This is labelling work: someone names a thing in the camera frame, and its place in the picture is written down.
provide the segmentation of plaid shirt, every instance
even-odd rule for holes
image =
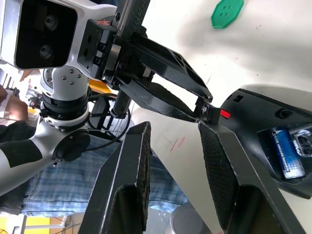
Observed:
[[[90,136],[90,148],[106,140]],[[49,166],[34,176],[23,202],[22,214],[56,217],[84,212],[98,175],[98,171],[118,143],[103,149],[85,152],[72,162]],[[172,212],[187,198],[163,164],[151,156],[151,192],[149,207]]]

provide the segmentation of black cable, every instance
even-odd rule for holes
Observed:
[[[105,133],[107,134],[107,135],[109,135],[109,136],[111,136],[111,137],[116,137],[112,132],[110,132],[109,130],[105,130],[105,128],[102,128],[104,131],[105,131]]]
[[[64,231],[66,231],[66,230],[68,230],[68,229],[70,229],[70,228],[73,228],[73,227],[75,227],[75,226],[78,226],[78,225],[80,225],[80,224],[81,224],[81,223],[72,225],[72,226],[70,226],[70,227],[68,227],[68,228],[63,229],[62,231],[60,231],[60,232],[58,232],[58,233],[55,233],[55,234],[60,234],[60,233],[62,233],[62,232],[64,232]]]
[[[97,130],[97,129],[95,128],[95,126],[92,125],[90,119],[88,120],[88,125],[89,125],[90,128],[92,128],[93,130]]]
[[[116,98],[117,94],[110,94],[110,93],[104,93],[104,94],[96,94],[96,95],[92,95],[89,97],[89,101],[94,101],[97,98],[100,97],[112,97],[112,98]]]
[[[105,148],[106,146],[109,146],[109,145],[113,144],[114,142],[118,141],[126,133],[126,131],[128,130],[128,127],[130,125],[130,120],[131,120],[131,113],[130,113],[130,110],[128,109],[127,124],[126,124],[126,127],[124,128],[124,130],[120,133],[120,135],[117,136],[115,139],[111,140],[110,142],[107,142],[106,144],[103,144],[103,145],[100,145],[100,146],[97,146],[97,147],[94,147],[94,148],[91,148],[91,149],[87,149],[85,152],[102,149],[102,148]]]

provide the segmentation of battery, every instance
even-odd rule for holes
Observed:
[[[289,132],[278,130],[272,132],[272,136],[285,178],[294,179],[305,176],[305,171]]]

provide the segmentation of black device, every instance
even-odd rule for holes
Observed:
[[[221,109],[229,116],[221,117],[219,124],[235,132],[244,149],[265,165],[277,185],[289,193],[310,199],[312,157],[299,157],[306,174],[304,177],[285,179],[271,132],[308,126],[312,123],[312,113],[244,89],[230,95]]]
[[[141,234],[146,230],[150,137],[148,122],[130,128],[102,166],[80,234]]]
[[[199,122],[214,206],[226,234],[304,233],[266,168],[234,132]]]
[[[68,60],[77,22],[74,9],[41,0],[22,4],[16,66],[61,67]]]

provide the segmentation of white table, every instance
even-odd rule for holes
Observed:
[[[245,1],[235,22],[215,30],[210,17],[218,2],[151,0],[143,25],[149,38],[185,57],[207,83],[215,106],[220,106],[236,89],[245,87],[312,110],[312,1]],[[165,80],[154,81],[194,107],[193,95]],[[208,227],[218,233],[221,228],[211,199],[197,125],[140,108],[134,110],[133,120],[151,122],[152,148]],[[312,202],[282,194],[306,232],[312,233]]]

